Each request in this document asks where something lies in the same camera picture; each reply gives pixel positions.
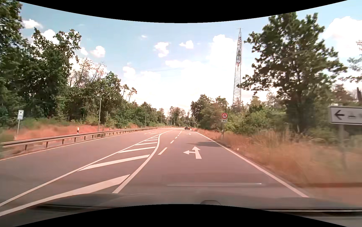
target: directional sign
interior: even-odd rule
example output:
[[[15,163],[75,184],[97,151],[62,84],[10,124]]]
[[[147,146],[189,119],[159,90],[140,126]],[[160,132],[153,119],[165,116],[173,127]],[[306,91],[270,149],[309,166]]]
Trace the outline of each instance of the directional sign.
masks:
[[[192,149],[194,150],[194,152],[186,151],[186,152],[184,152],[184,153],[185,153],[185,154],[194,153],[196,159],[202,159],[201,155],[199,154],[199,150],[200,150],[200,149],[197,148],[197,147],[193,147]]]
[[[329,107],[331,124],[362,125],[362,107]]]
[[[23,110],[19,110],[18,111],[18,115],[17,115],[17,119],[18,120],[22,120],[24,117],[24,111]]]

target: sign post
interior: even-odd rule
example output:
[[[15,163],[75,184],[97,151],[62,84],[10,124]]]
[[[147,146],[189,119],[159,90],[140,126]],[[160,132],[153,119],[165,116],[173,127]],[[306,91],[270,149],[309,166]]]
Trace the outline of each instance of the sign post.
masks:
[[[20,130],[20,121],[23,119],[23,117],[24,117],[24,111],[23,110],[18,110],[18,115],[17,115],[17,119],[18,119],[17,135],[18,135],[18,132]]]
[[[228,116],[229,115],[227,113],[222,113],[222,119],[221,119],[222,123],[227,123]],[[222,140],[223,140],[223,138],[224,138],[224,128],[223,128],[223,124],[222,124]]]
[[[331,124],[338,124],[338,139],[342,152],[342,165],[346,168],[346,154],[344,145],[344,126],[362,126],[362,107],[329,106],[329,118]]]

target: guardrail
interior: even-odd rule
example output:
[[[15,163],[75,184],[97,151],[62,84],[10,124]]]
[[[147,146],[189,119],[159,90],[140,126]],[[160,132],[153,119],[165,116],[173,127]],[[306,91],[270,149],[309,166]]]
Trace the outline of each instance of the guardrail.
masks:
[[[46,148],[48,147],[48,143],[52,141],[58,141],[62,140],[62,144],[64,144],[65,139],[73,139],[74,142],[76,142],[76,138],[84,137],[84,140],[86,140],[87,136],[91,136],[92,139],[98,138],[98,137],[105,137],[106,135],[110,136],[111,134],[122,134],[125,132],[134,132],[134,131],[142,131],[142,130],[148,130],[148,129],[155,129],[155,128],[170,128],[169,126],[164,127],[151,127],[151,128],[134,128],[134,129],[119,129],[119,130],[111,130],[111,131],[105,131],[105,132],[88,132],[88,133],[81,133],[81,134],[72,134],[72,135],[64,135],[64,136],[55,136],[55,137],[43,137],[43,138],[35,138],[35,139],[24,139],[24,140],[17,140],[17,141],[10,141],[10,142],[3,142],[0,143],[0,147],[2,148],[8,148],[8,147],[18,147],[18,146],[24,146],[25,150],[27,150],[27,146],[30,144],[35,143],[46,143]]]

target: transmission tower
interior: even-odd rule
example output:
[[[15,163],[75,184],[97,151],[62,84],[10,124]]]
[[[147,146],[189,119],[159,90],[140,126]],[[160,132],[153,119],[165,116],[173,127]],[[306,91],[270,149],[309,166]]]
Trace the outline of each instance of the transmission tower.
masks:
[[[234,72],[234,91],[233,91],[233,109],[241,113],[240,103],[241,103],[241,88],[238,88],[237,85],[241,83],[241,28],[238,32],[238,41],[237,41],[237,56],[235,57],[235,72]]]

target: white arrow road marking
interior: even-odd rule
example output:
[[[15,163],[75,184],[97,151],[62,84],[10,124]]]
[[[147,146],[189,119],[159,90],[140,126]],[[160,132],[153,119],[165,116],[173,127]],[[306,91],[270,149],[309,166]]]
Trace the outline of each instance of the white arrow road marking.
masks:
[[[167,150],[167,147],[164,148],[158,155],[161,155],[165,150]]]
[[[115,160],[115,161],[111,161],[111,162],[104,162],[104,163],[94,164],[94,165],[88,166],[88,167],[86,167],[84,169],[81,169],[79,171],[88,170],[88,169],[97,168],[97,167],[102,167],[102,166],[107,166],[107,165],[112,165],[112,164],[117,164],[117,163],[121,163],[121,162],[138,160],[138,159],[142,159],[142,158],[147,158],[149,156],[150,155],[148,154],[148,155],[142,155],[142,156],[138,156],[138,157],[129,157],[129,158],[124,158],[124,159]]]
[[[140,151],[140,150],[146,150],[146,149],[152,149],[155,147],[143,147],[143,148],[139,148],[139,149],[132,149],[132,150],[126,150],[126,151],[121,151],[120,153],[124,153],[124,152],[134,152],[134,151]]]
[[[194,152],[186,151],[186,152],[184,152],[184,153],[185,153],[185,154],[194,153],[196,159],[202,159],[201,155],[199,154],[199,150],[200,150],[200,149],[197,148],[197,147],[193,147],[192,149],[195,150],[195,151],[194,151]]]
[[[146,144],[153,144],[153,143],[139,143],[139,144],[136,144],[135,146],[146,145]]]
[[[78,189],[75,189],[75,190],[72,190],[72,191],[68,191],[68,192],[65,192],[65,193],[62,193],[62,194],[53,195],[51,197],[40,199],[40,200],[31,202],[29,204],[21,205],[21,206],[18,206],[16,208],[12,208],[12,209],[9,209],[9,210],[2,211],[2,212],[0,212],[0,216],[10,214],[10,213],[16,212],[18,210],[22,210],[22,209],[25,209],[25,208],[28,208],[28,207],[31,207],[31,206],[34,206],[34,205],[37,205],[37,204],[42,204],[42,203],[45,203],[47,201],[51,201],[51,200],[54,200],[54,199],[64,198],[64,197],[71,196],[71,195],[81,195],[81,194],[93,193],[93,192],[96,192],[96,191],[103,190],[105,188],[113,187],[115,185],[118,185],[118,184],[122,183],[128,176],[129,175],[125,175],[125,176],[122,176],[122,177],[117,177],[117,178],[114,178],[114,179],[111,179],[111,180],[103,181],[103,182],[100,182],[100,183],[96,183],[96,184],[93,184],[93,185],[89,185],[89,186],[78,188]]]

